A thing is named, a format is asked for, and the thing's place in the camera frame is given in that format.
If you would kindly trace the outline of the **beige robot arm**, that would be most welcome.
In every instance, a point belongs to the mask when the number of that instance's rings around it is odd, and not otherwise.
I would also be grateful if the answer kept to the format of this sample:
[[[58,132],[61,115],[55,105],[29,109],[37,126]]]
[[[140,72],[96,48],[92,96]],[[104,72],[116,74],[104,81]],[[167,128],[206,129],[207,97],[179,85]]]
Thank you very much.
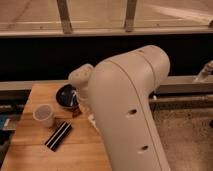
[[[169,70],[166,52],[147,45],[69,74],[78,102],[93,113],[112,171],[170,171],[149,105]]]

